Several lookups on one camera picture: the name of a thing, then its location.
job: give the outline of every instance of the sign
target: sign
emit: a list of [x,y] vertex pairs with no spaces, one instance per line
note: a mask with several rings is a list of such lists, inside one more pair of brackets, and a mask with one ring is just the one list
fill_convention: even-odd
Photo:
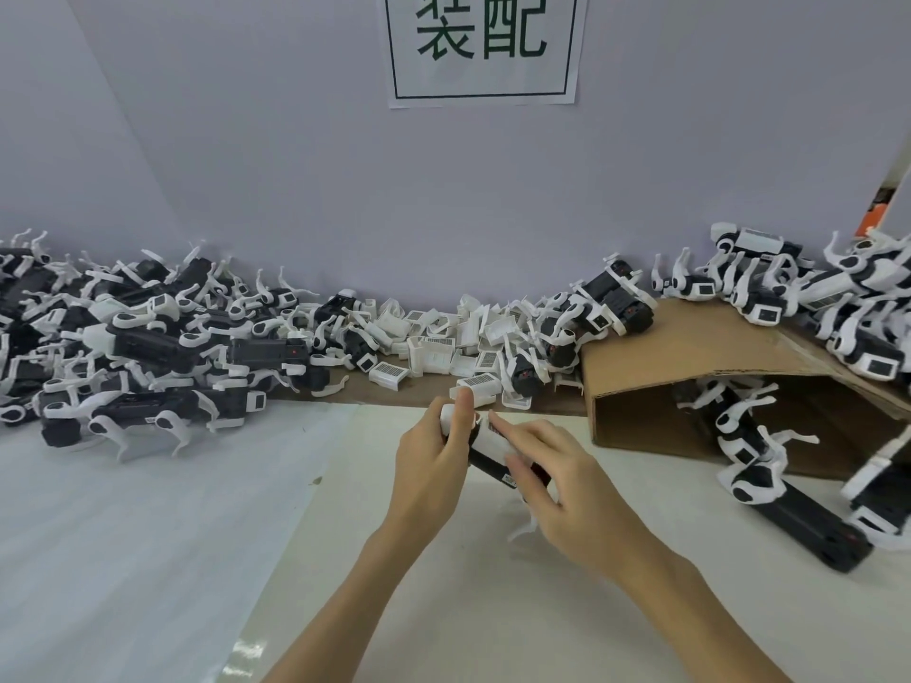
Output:
[[576,101],[588,0],[377,0],[390,107]]

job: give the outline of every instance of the table surface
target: table surface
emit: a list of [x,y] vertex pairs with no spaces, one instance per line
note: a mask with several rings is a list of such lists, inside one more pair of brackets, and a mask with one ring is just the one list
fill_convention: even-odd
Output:
[[[220,683],[260,680],[342,582],[388,505],[398,437],[420,414],[358,408]],[[599,449],[585,419],[548,418],[585,442],[649,527],[699,565],[794,680],[908,679],[907,555],[876,552],[854,573],[834,573],[724,492],[718,465]],[[837,482],[789,481],[846,512]],[[356,680],[687,680],[619,589],[566,562],[540,533],[508,543],[527,520],[517,493],[471,469],[455,516],[396,591]]]

